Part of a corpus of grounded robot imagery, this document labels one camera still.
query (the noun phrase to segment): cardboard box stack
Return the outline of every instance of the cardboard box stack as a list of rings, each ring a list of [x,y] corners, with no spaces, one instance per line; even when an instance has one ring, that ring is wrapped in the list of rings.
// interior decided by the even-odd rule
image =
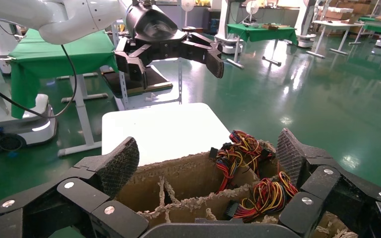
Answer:
[[[358,21],[358,19],[364,15],[371,14],[373,8],[375,7],[370,0],[331,0],[330,7],[337,8],[349,8],[353,9],[352,13],[340,13],[328,11],[325,15],[325,20],[327,21],[342,21],[344,23],[353,24]],[[351,33],[359,33],[360,27],[353,26],[350,29]],[[344,31],[342,30],[329,30],[326,31],[327,35],[342,35]]]
[[[335,2],[336,7],[340,8],[352,8],[353,15],[350,17],[347,23],[352,24],[357,22],[362,16],[372,14],[375,4],[372,4],[370,0],[344,0],[344,1],[332,1]],[[350,28],[350,33],[358,34],[360,32],[360,26],[353,26]]]

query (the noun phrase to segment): wire bundle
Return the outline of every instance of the wire bundle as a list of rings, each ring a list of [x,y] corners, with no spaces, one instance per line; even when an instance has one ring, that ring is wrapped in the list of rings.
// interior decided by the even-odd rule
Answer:
[[[262,179],[253,189],[253,200],[244,198],[233,218],[243,218],[247,222],[261,214],[281,211],[287,201],[290,201],[298,192],[290,182],[284,172],[279,173],[279,181],[272,181],[269,178]],[[248,203],[252,205],[252,208],[247,207]]]
[[[230,140],[234,144],[223,146],[217,154],[216,165],[224,174],[223,182],[217,193],[226,189],[238,167],[251,167],[259,177],[259,159],[272,158],[272,154],[269,152],[266,156],[262,155],[264,149],[259,144],[259,141],[249,134],[233,130],[230,134]],[[248,158],[250,162],[246,164],[245,158]]]

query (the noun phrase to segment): black wire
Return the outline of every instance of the black wire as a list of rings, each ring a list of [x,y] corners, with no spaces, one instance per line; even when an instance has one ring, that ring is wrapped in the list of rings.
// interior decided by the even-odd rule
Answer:
[[[74,97],[75,97],[75,95],[76,95],[77,78],[76,78],[75,67],[73,66],[72,60],[71,60],[71,58],[69,57],[68,53],[66,52],[65,47],[64,47],[63,45],[61,45],[61,46],[62,46],[63,52],[65,53],[66,57],[68,58],[69,64],[70,64],[71,67],[72,67],[73,76],[74,76],[74,78],[75,78],[75,85],[74,85],[74,89],[73,89],[73,94],[72,94],[71,100],[68,102],[68,104],[65,106],[65,108],[62,109],[62,111],[60,111],[58,114],[56,114],[56,115],[54,115],[54,116],[50,116],[50,117],[48,117],[48,116],[44,116],[44,115],[42,115],[42,114],[40,114],[40,113],[38,113],[38,112],[35,112],[35,111],[31,110],[31,109],[28,109],[28,108],[26,108],[26,107],[24,107],[24,106],[22,106],[22,105],[20,105],[20,104],[18,104],[18,103],[16,103],[16,102],[14,102],[13,100],[11,100],[11,98],[5,96],[5,95],[4,95],[3,93],[1,93],[1,92],[0,92],[0,97],[3,98],[3,99],[5,99],[5,100],[7,100],[8,102],[10,102],[11,104],[15,105],[16,107],[21,108],[21,109],[23,109],[23,110],[25,110],[25,111],[27,111],[27,112],[29,112],[29,113],[32,113],[32,114],[34,114],[34,115],[36,115],[36,116],[39,116],[39,117],[41,117],[41,118],[45,118],[45,119],[53,119],[53,118],[56,118],[56,117],[60,116],[61,114],[63,114],[63,113],[66,111],[66,109],[71,105],[71,103],[73,102]]]
[[[12,35],[12,36],[15,36],[15,35],[16,35],[16,33],[11,34],[11,33],[7,32],[1,25],[0,25],[0,27],[1,27],[1,29],[2,29],[5,33],[7,33],[8,35]]]

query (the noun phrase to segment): cardboard divider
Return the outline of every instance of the cardboard divider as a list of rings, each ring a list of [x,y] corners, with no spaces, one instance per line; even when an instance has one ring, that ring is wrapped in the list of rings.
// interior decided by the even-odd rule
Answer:
[[[166,179],[164,180],[164,191],[168,194],[171,203],[180,203],[180,201],[175,196],[175,191],[173,190],[173,187]]]
[[[249,189],[252,186],[252,184],[246,184],[233,190],[211,194],[208,197],[189,198],[182,200],[181,204],[170,204],[166,206],[170,211],[170,220],[179,223],[194,223],[195,218],[206,217],[208,208],[218,220],[225,220],[224,212],[230,200],[240,201],[248,197],[250,195]]]
[[[277,159],[259,164],[261,178],[282,171]],[[239,167],[233,178],[235,189],[215,194],[223,180],[222,172],[207,153],[139,167],[117,195],[117,200],[149,221],[150,228],[162,223],[194,223],[195,218],[225,220],[231,200],[240,202],[251,196],[259,178],[248,167]],[[276,223],[279,212],[261,215],[255,223]],[[325,213],[314,238],[331,238],[337,230],[348,232],[333,214]]]

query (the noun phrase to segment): green floor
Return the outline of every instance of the green floor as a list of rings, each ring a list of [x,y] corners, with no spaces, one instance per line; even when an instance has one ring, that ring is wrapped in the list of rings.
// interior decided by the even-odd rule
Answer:
[[[272,53],[273,41],[249,43],[242,55],[244,70],[226,65],[224,78],[216,79],[204,65],[184,65],[184,102],[208,104],[229,129],[243,130],[276,144],[288,127],[305,144],[327,150],[344,168],[381,186],[381,56],[372,56],[367,39],[350,57],[329,52],[340,38],[325,38],[316,59],[305,50],[280,42],[277,67],[261,61]],[[158,63],[167,78],[177,77],[177,68]],[[108,99],[86,103],[96,141],[101,139],[102,116],[116,107],[105,82],[86,79],[90,93],[109,93]],[[50,96],[56,112],[62,97],[71,94],[68,80],[42,80],[42,93]],[[0,199],[58,177],[84,156],[100,149],[57,157],[61,148],[84,143],[75,107],[59,119],[56,138],[48,144],[18,151],[16,157],[0,154]],[[63,231],[53,237],[77,237]]]

